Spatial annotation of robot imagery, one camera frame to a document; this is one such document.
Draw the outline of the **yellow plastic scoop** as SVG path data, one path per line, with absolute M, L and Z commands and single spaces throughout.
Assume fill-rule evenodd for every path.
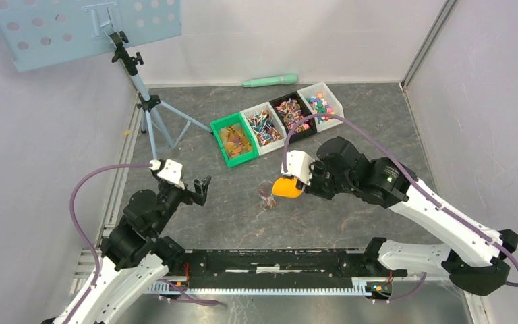
M 298 198 L 304 191 L 304 184 L 296 177 L 277 179 L 271 189 L 273 196 L 283 198 Z

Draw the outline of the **clear plastic jar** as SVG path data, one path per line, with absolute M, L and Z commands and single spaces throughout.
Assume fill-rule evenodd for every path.
M 276 201 L 272 194 L 272 182 L 262 182 L 258 186 L 258 195 L 262 199 L 262 208 L 270 210 L 276 207 Z

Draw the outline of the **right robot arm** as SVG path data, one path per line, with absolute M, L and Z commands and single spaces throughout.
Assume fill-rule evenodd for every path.
M 362 258 L 370 275 L 387 269 L 445 275 L 478 296 L 507 284 L 511 268 L 505 259 L 515 252 L 518 235 L 510 229 L 490 229 L 454 209 L 409 169 L 387 157 L 369 160 L 341 137 L 321 145 L 316 158 L 306 153 L 288 156 L 299 162 L 297 175 L 304 192 L 326 200 L 354 195 L 412 220 L 440 240 L 427 245 L 372 238 Z

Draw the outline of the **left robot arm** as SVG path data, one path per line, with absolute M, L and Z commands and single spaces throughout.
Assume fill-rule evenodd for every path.
M 190 190 L 160 178 L 157 191 L 135 192 L 101 243 L 100 269 L 69 306 L 46 323 L 116 323 L 157 279 L 180 273 L 185 249 L 161 232 L 180 205 L 205 204 L 211 179 L 194 180 Z

